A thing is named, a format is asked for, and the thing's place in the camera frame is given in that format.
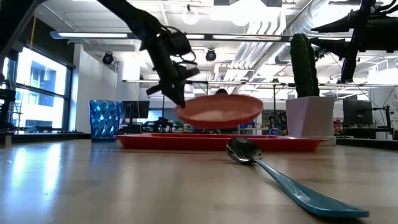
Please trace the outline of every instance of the wooden table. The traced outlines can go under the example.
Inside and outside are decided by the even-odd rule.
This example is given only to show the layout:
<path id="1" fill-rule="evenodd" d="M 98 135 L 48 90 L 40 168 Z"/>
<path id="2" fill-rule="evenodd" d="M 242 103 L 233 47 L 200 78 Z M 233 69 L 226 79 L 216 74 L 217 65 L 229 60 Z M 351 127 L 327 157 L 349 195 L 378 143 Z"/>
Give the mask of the wooden table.
<path id="1" fill-rule="evenodd" d="M 0 149 L 0 223 L 397 223 L 398 154 L 355 147 L 264 161 L 371 217 L 314 217 L 257 166 L 222 152 L 120 150 L 89 140 Z"/>

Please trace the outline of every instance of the green cactus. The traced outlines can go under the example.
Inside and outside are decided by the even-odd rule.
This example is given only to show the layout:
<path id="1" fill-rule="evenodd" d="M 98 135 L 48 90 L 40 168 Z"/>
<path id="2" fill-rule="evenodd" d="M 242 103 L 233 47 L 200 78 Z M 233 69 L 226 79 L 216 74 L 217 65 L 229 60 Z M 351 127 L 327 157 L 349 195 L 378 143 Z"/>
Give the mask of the green cactus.
<path id="1" fill-rule="evenodd" d="M 297 96 L 319 96 L 315 56 L 309 39 L 304 34 L 295 34 L 290 47 Z"/>

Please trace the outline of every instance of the white planter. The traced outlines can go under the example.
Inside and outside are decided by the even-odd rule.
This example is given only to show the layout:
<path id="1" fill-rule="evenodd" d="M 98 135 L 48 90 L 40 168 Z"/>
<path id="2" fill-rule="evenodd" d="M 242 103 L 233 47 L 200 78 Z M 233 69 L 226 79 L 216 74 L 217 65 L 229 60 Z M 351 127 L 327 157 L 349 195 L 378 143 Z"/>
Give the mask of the white planter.
<path id="1" fill-rule="evenodd" d="M 286 101 L 287 129 L 290 137 L 322 138 L 321 146 L 335 146 L 333 97 L 308 96 Z"/>

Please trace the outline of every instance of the security camera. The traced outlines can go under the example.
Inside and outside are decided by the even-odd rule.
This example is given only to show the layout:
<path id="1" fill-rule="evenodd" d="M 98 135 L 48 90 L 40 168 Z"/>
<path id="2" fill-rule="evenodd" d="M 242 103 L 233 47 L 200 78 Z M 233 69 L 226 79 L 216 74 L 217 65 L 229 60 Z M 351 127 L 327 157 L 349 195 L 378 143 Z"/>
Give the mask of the security camera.
<path id="1" fill-rule="evenodd" d="M 116 62 L 116 59 L 113 57 L 113 52 L 105 52 L 102 62 L 105 65 L 113 65 Z"/>
<path id="2" fill-rule="evenodd" d="M 207 50 L 207 54 L 206 54 L 206 60 L 208 62 L 214 62 L 214 60 L 216 60 L 217 55 L 216 52 L 214 51 L 214 49 L 208 49 Z"/>

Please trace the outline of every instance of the spoon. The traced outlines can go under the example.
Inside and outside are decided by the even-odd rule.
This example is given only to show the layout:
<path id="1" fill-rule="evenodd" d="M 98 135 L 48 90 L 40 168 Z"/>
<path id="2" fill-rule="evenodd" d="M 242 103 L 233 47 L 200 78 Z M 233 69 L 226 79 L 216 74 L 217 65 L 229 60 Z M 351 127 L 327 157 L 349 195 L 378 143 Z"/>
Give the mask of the spoon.
<path id="1" fill-rule="evenodd" d="M 369 217 L 369 212 L 352 205 L 324 196 L 285 176 L 262 162 L 259 148 L 245 138 L 232 138 L 226 145 L 226 152 L 234 161 L 249 165 L 256 163 L 263 168 L 298 205 L 308 212 L 322 217 L 359 218 Z"/>

